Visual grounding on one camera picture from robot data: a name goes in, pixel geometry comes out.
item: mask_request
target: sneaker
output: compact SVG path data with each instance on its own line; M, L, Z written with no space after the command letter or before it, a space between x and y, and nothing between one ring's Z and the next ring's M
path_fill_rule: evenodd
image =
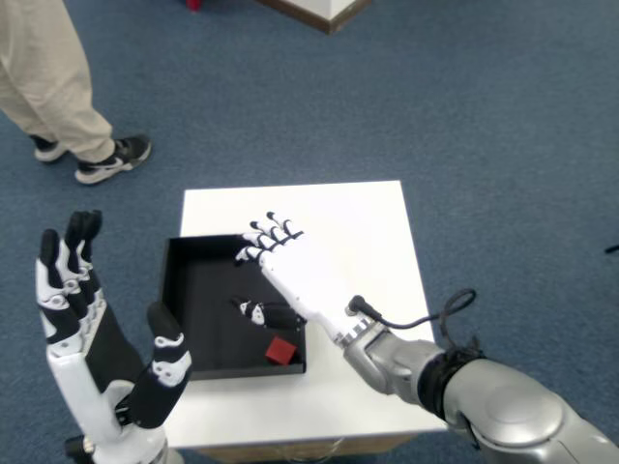
M121 171L131 171L151 154L151 141L145 135L114 140L116 148L99 162L79 161L75 178L82 184L96 184Z
M35 158L41 162L54 162L62 157L67 150L58 142L48 142L37 135L30 135L35 142Z

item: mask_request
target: red object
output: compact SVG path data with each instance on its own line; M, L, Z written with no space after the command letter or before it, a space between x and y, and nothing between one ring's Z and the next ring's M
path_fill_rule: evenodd
M295 351L297 351L296 346L276 336L269 345L265 356L274 363L289 365Z
M202 6L202 0L187 0L187 8L193 12L197 12Z

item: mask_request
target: person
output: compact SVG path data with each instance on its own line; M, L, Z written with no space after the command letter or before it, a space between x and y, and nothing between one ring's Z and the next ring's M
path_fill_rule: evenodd
M97 184L143 163L145 135L112 139L92 105L86 55L63 0L0 0L0 109L35 143L35 157L77 158L75 178Z

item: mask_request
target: black cable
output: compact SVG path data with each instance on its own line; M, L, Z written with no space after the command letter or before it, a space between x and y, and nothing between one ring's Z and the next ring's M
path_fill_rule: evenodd
M389 327L391 329L412 329L413 327L417 327L420 324L424 324L425 322L435 321L436 319L440 320L440 328L443 336L447 338L450 344L455 345L452 339L449 337L449 332L447 331L446 321L447 318L451 315L456 314L459 311L462 311L466 307L470 306L475 299L477 298L477 292L472 288L464 288L458 292L456 292L446 303L445 307L438 314L430 314L429 316L422 317L421 319L417 319L416 321L411 322L410 324L395 324L386 320L383 315L378 312L376 309L371 307L363 297L357 295L354 297L350 305L348 306L350 310L356 312L363 312L366 316L371 317L375 321L380 322L382 325ZM457 304L459 300L464 299L460 304Z

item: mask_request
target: gray floor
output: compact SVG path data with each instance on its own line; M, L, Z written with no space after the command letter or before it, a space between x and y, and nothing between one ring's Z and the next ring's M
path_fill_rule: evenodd
M40 165L0 119L0 462L64 462L77 432L34 301L43 229L104 211L96 264L146 357L184 189L383 179L402 180L430 309L477 288L455 336L477 334L619 441L619 256L603 254L619 242L619 3L375 0L331 38L252 1L68 4L97 107L156 148L84 188L71 159ZM480 459L439 434L333 462Z

